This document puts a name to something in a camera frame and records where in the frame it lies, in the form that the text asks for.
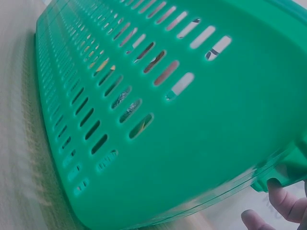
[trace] basket slot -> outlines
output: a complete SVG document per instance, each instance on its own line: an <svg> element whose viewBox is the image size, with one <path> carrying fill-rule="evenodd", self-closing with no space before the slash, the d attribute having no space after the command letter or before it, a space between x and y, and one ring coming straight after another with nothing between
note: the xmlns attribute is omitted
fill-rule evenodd
<svg viewBox="0 0 307 230"><path fill-rule="evenodd" d="M118 98L112 103L111 108L115 109L120 103L123 102L123 100L129 95L131 92L132 87L129 86L127 89L125 89L119 96Z"/></svg>
<svg viewBox="0 0 307 230"><path fill-rule="evenodd" d="M85 140L91 137L91 135L98 129L100 126L100 121L97 121L93 127L88 131L88 133L85 135Z"/></svg>
<svg viewBox="0 0 307 230"><path fill-rule="evenodd" d="M119 46L123 46L124 44L126 44L130 39L131 37L138 31L138 28L134 28L130 33L129 35L120 43Z"/></svg>
<svg viewBox="0 0 307 230"><path fill-rule="evenodd" d="M84 91L84 87L82 87L82 89L78 92L78 94L74 97L73 101L71 102L71 104L74 104L76 102L76 100L80 97L80 95L82 94L82 92Z"/></svg>
<svg viewBox="0 0 307 230"><path fill-rule="evenodd" d="M196 26L200 24L200 19L195 19L190 22L178 35L177 38L182 39L188 35Z"/></svg>
<svg viewBox="0 0 307 230"><path fill-rule="evenodd" d="M83 107L85 106L85 104L88 102L88 97L82 102L82 104L79 106L79 108L76 111L76 115L83 109Z"/></svg>
<svg viewBox="0 0 307 230"><path fill-rule="evenodd" d="M131 53L136 47L138 47L139 44L141 44L141 42L144 41L145 37L146 37L146 34L142 34L142 35L132 44L132 49L126 51L126 54Z"/></svg>
<svg viewBox="0 0 307 230"><path fill-rule="evenodd" d="M82 119L81 123L80 123L80 127L82 127L85 122L91 117L91 115L94 112L94 108L91 108L91 110L85 115L85 117Z"/></svg>
<svg viewBox="0 0 307 230"><path fill-rule="evenodd" d="M178 25L186 16L188 12L183 11L170 25L167 26L166 30L172 30L176 25Z"/></svg>
<svg viewBox="0 0 307 230"><path fill-rule="evenodd" d="M100 80L100 82L98 84L99 86L101 86L106 81L106 79L109 78L112 75L112 73L114 72L115 68L116 68L115 66L112 66L110 68L108 73Z"/></svg>
<svg viewBox="0 0 307 230"><path fill-rule="evenodd" d="M120 75L116 81L107 89L105 92L105 97L107 97L114 89L119 85L119 83L123 80L123 76Z"/></svg>
<svg viewBox="0 0 307 230"><path fill-rule="evenodd" d="M110 151L98 164L98 170L104 171L118 156L117 150Z"/></svg>
<svg viewBox="0 0 307 230"><path fill-rule="evenodd" d="M206 53L206 59L208 61L213 61L220 53L222 53L227 46L231 43L231 38L224 36L220 41L218 41L210 51Z"/></svg>
<svg viewBox="0 0 307 230"><path fill-rule="evenodd" d="M67 125L65 125L64 128L60 131L58 138L60 138L63 135L63 133L66 131L66 129L67 129Z"/></svg>
<svg viewBox="0 0 307 230"><path fill-rule="evenodd" d="M157 8L154 9L147 17L151 18L153 17L156 13L158 13L164 6L166 5L166 1L163 1Z"/></svg>
<svg viewBox="0 0 307 230"><path fill-rule="evenodd" d="M144 73L148 73L166 54L166 51L161 51L144 69Z"/></svg>
<svg viewBox="0 0 307 230"><path fill-rule="evenodd" d="M154 81L155 85L162 84L179 66L179 61L173 61L163 73Z"/></svg>
<svg viewBox="0 0 307 230"><path fill-rule="evenodd" d="M208 26L195 40L190 44L192 49L198 48L204 41L206 41L215 32L215 27Z"/></svg>
<svg viewBox="0 0 307 230"><path fill-rule="evenodd" d="M136 111L137 109L140 107L142 103L141 99L136 100L135 102L133 102L129 108L125 111L125 113L120 117L119 122L123 123L124 121L126 121L129 117L131 117Z"/></svg>
<svg viewBox="0 0 307 230"><path fill-rule="evenodd" d="M138 62L141 60L155 45L155 42L151 42L142 52L140 55L137 56L135 59L134 63Z"/></svg>
<svg viewBox="0 0 307 230"><path fill-rule="evenodd" d="M137 137L141 132L143 132L148 125L152 122L153 114L148 114L145 118L143 118L129 133L129 137L131 139Z"/></svg>
<svg viewBox="0 0 307 230"><path fill-rule="evenodd" d="M174 11L176 10L176 6L172 6L165 14L162 15L161 18L157 20L157 24L163 22L166 18L168 18Z"/></svg>
<svg viewBox="0 0 307 230"><path fill-rule="evenodd" d="M95 154L101 148L101 146L103 146L103 144L107 141L107 138L108 138L107 134L104 134L100 138L100 140L92 148L92 154Z"/></svg>
<svg viewBox="0 0 307 230"><path fill-rule="evenodd" d="M194 80L193 73L186 73L173 87L172 90L167 93L166 100L173 100L179 96Z"/></svg>
<svg viewBox="0 0 307 230"><path fill-rule="evenodd" d="M157 0L151 0L146 6L144 6L139 12L144 13L149 7L151 7Z"/></svg>

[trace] colorful object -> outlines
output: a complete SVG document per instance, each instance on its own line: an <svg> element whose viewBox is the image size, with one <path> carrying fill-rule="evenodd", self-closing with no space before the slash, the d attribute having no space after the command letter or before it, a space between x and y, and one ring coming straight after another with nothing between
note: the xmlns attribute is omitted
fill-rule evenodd
<svg viewBox="0 0 307 230"><path fill-rule="evenodd" d="M170 221L306 175L307 14L294 4L52 1L36 27L41 104L85 226Z"/></svg>

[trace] plastic basket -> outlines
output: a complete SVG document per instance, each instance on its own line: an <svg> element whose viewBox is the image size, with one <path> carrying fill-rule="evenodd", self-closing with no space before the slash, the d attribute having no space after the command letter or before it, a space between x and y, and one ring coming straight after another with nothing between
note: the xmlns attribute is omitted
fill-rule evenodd
<svg viewBox="0 0 307 230"><path fill-rule="evenodd" d="M265 190L265 174L284 185L302 178L271 170L304 152L295 141L307 125L306 12L274 2L48 6L36 26L41 104L85 226L161 223L257 179ZM294 159L306 168L304 157Z"/></svg>

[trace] oval ventilation hole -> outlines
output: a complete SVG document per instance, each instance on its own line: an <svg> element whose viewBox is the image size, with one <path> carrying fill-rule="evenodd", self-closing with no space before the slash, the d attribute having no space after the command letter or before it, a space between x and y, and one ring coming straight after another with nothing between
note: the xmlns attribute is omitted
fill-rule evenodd
<svg viewBox="0 0 307 230"><path fill-rule="evenodd" d="M84 91L84 87L82 87L82 89L80 89L80 91L78 92L78 94L75 96L75 98L73 99L73 101L71 102L71 104L74 104L76 102L76 100L79 98L79 96L81 95L81 93Z"/></svg>
<svg viewBox="0 0 307 230"><path fill-rule="evenodd" d="M165 14L162 15L160 19L157 20L157 24L163 22L166 18L168 18L174 11L176 10L176 6L172 6Z"/></svg>
<svg viewBox="0 0 307 230"><path fill-rule="evenodd" d="M115 37L113 38L113 40L116 40L117 38L119 38L119 36L122 35L123 32L125 32L125 30L127 30L127 28L130 26L130 23L127 23L121 30L120 32L115 35Z"/></svg>
<svg viewBox="0 0 307 230"><path fill-rule="evenodd" d="M74 190L74 193L76 196L79 196L88 186L89 181L86 179L84 181L82 181Z"/></svg>
<svg viewBox="0 0 307 230"><path fill-rule="evenodd" d="M84 44L85 44L85 41L82 41L79 48L82 48Z"/></svg>
<svg viewBox="0 0 307 230"><path fill-rule="evenodd" d="M90 52L90 54L88 55L88 57L90 58L90 57L93 55L93 53L94 53L94 51L92 50L92 51Z"/></svg>
<svg viewBox="0 0 307 230"><path fill-rule="evenodd" d="M132 87L129 86L124 92L122 92L118 98L112 103L111 108L115 109L120 103L123 102L123 100L129 95L131 92Z"/></svg>
<svg viewBox="0 0 307 230"><path fill-rule="evenodd" d="M85 115L85 117L81 121L80 127L82 127L85 124L85 122L90 118L90 116L93 114L93 112L94 112L94 108L91 108L91 110Z"/></svg>
<svg viewBox="0 0 307 230"><path fill-rule="evenodd" d="M172 90L166 95L168 101L175 99L179 96L194 80L193 73L186 73L173 87Z"/></svg>
<svg viewBox="0 0 307 230"><path fill-rule="evenodd" d="M136 8L138 8L143 1L144 0L139 0L134 6L132 6L132 9L135 10Z"/></svg>
<svg viewBox="0 0 307 230"><path fill-rule="evenodd" d="M142 34L142 35L132 44L132 49L131 49L131 50L128 50L128 51L126 52L126 54L131 53L132 50L134 50L136 47L138 47L139 44L141 44L141 42L144 41L145 37L146 37L146 34Z"/></svg>
<svg viewBox="0 0 307 230"><path fill-rule="evenodd" d="M106 23L106 24L104 25L104 28L107 28L108 25L110 25L110 23Z"/></svg>
<svg viewBox="0 0 307 230"><path fill-rule="evenodd" d="M167 31L172 30L179 22L181 22L186 16L188 12L183 11L168 27L166 28Z"/></svg>
<svg viewBox="0 0 307 230"><path fill-rule="evenodd" d="M100 172L104 171L112 163L112 161L116 159L117 156L117 150L112 150L111 152L109 152L98 164L98 170Z"/></svg>
<svg viewBox="0 0 307 230"><path fill-rule="evenodd" d="M134 103L132 103L125 111L125 113L120 117L119 122L123 123L124 121L126 121L133 113L135 113L135 111L140 107L141 103L141 99L138 99Z"/></svg>
<svg viewBox="0 0 307 230"><path fill-rule="evenodd" d="M224 36L218 41L210 51L207 52L206 58L208 61L213 61L220 53L222 53L231 43L231 38Z"/></svg>
<svg viewBox="0 0 307 230"><path fill-rule="evenodd" d="M173 61L164 72L154 81L155 85L163 83L179 66L179 61Z"/></svg>
<svg viewBox="0 0 307 230"><path fill-rule="evenodd" d="M69 144L70 141L71 141L71 137L69 137L69 138L65 141L65 143L62 145L62 149L65 149L66 146Z"/></svg>
<svg viewBox="0 0 307 230"><path fill-rule="evenodd" d="M130 40L130 38L131 38L137 31L138 31L138 28L134 28L134 29L130 32L130 34L120 43L119 46L123 46L124 44L126 44L126 43Z"/></svg>
<svg viewBox="0 0 307 230"><path fill-rule="evenodd" d="M114 72L115 68L116 68L115 66L112 66L110 68L109 72L100 80L100 82L98 84L99 86L101 86L105 82L105 80L112 75L112 73Z"/></svg>
<svg viewBox="0 0 307 230"><path fill-rule="evenodd" d="M137 63L139 60L141 60L154 46L154 42L151 42L149 46L147 46L140 55L135 59L134 63Z"/></svg>
<svg viewBox="0 0 307 230"><path fill-rule="evenodd" d="M108 88L108 90L105 92L105 97L107 97L114 89L116 86L118 86L118 84L123 80L123 76L119 76L117 78L117 80L110 86L110 88Z"/></svg>
<svg viewBox="0 0 307 230"><path fill-rule="evenodd" d="M208 26L195 40L190 44L192 49L198 48L208 37L210 37L215 31L215 27Z"/></svg>
<svg viewBox="0 0 307 230"><path fill-rule="evenodd" d="M109 62L109 58L105 59L105 61L103 63L101 63L101 65L96 69L95 73L94 73L94 77L103 70L103 68L107 65L107 63Z"/></svg>
<svg viewBox="0 0 307 230"><path fill-rule="evenodd" d="M79 106L79 108L76 111L76 115L83 109L85 104L88 102L88 97L82 102L82 104Z"/></svg>
<svg viewBox="0 0 307 230"><path fill-rule="evenodd" d="M66 129L67 129L67 126L65 126L65 127L60 131L60 133L59 133L59 135L58 135L58 138L60 138L60 137L63 135L63 133L66 131Z"/></svg>
<svg viewBox="0 0 307 230"><path fill-rule="evenodd" d="M74 91L74 89L76 89L76 87L78 86L78 84L80 83L80 78L74 83L74 85L72 86L69 95Z"/></svg>
<svg viewBox="0 0 307 230"><path fill-rule="evenodd" d="M101 19L102 16L103 16L103 15L100 14L100 15L97 17L97 21L98 21L99 19Z"/></svg>
<svg viewBox="0 0 307 230"><path fill-rule="evenodd" d="M56 124L54 125L54 128L56 128L58 125L59 125L59 123L61 122L61 120L63 119L63 115L58 119L58 121L56 122Z"/></svg>
<svg viewBox="0 0 307 230"><path fill-rule="evenodd" d="M74 73L66 80L66 82L64 83L64 88L67 88L71 84L71 81L74 79L76 74L77 71L74 71Z"/></svg>
<svg viewBox="0 0 307 230"><path fill-rule="evenodd" d="M149 65L144 69L144 73L148 73L166 54L166 51L162 51L158 54L150 63Z"/></svg>
<svg viewBox="0 0 307 230"><path fill-rule="evenodd" d="M49 85L48 85L48 87L46 87L46 89L45 89L45 96L48 96L49 95L49 92L51 92L51 89L53 88L53 86L54 86L54 81L52 81Z"/></svg>
<svg viewBox="0 0 307 230"><path fill-rule="evenodd" d="M100 140L92 148L92 154L95 154L106 141L107 141L107 134L104 134L102 138L100 138Z"/></svg>
<svg viewBox="0 0 307 230"><path fill-rule="evenodd" d="M129 133L129 137L135 138L137 135L139 135L141 132L143 132L145 130L146 127L148 127L148 125L151 123L152 119L153 119L153 114L148 114L145 118L142 119L142 121L140 121L140 123L138 123L133 130L131 130L131 132Z"/></svg>
<svg viewBox="0 0 307 230"><path fill-rule="evenodd" d="M85 135L85 140L91 137L91 135L98 129L100 126L100 121L97 121L93 127L88 131L88 133Z"/></svg>
<svg viewBox="0 0 307 230"><path fill-rule="evenodd" d="M56 108L56 110L51 115L51 119L53 119L53 117L58 113L58 111L59 111L59 106Z"/></svg>
<svg viewBox="0 0 307 230"><path fill-rule="evenodd" d="M70 173L68 174L68 179L72 181L79 174L80 170L81 170L81 166L76 165L73 168L73 170L71 170Z"/></svg>
<svg viewBox="0 0 307 230"><path fill-rule="evenodd" d="M50 93L50 95L47 97L46 103L49 103L49 101L53 98L53 96L55 95L55 93L56 93L56 88L54 88L54 89L52 90L52 92Z"/></svg>
<svg viewBox="0 0 307 230"><path fill-rule="evenodd" d="M72 161L74 155L76 154L76 150L74 149L64 160L63 164L64 167L66 167L67 165L69 165L69 163Z"/></svg>
<svg viewBox="0 0 307 230"><path fill-rule="evenodd" d="M147 17L151 18L153 17L156 13L158 13L164 6L166 5L166 1L163 1L157 8L154 9Z"/></svg>
<svg viewBox="0 0 307 230"><path fill-rule="evenodd" d="M73 70L73 67L74 67L74 64L72 64L70 68L65 72L64 76L62 76L62 80L66 79L68 74L70 74L70 72Z"/></svg>
<svg viewBox="0 0 307 230"><path fill-rule="evenodd" d="M156 2L156 0L151 0L146 6L144 6L141 10L140 13L144 13L151 5L153 5Z"/></svg>
<svg viewBox="0 0 307 230"><path fill-rule="evenodd" d="M58 105L58 96L54 97L49 104L48 111L52 112L55 107Z"/></svg>
<svg viewBox="0 0 307 230"><path fill-rule="evenodd" d="M130 6L130 5L131 5L131 3L133 3L133 0L129 0L129 1L127 1L125 5L126 5L126 6Z"/></svg>

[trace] green plastic basket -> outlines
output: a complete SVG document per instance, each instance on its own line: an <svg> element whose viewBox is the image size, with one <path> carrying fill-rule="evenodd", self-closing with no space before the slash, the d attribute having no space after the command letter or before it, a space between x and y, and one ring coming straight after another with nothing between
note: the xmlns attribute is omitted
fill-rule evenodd
<svg viewBox="0 0 307 230"><path fill-rule="evenodd" d="M78 219L131 229L302 179L306 18L290 0L52 1L38 82Z"/></svg>

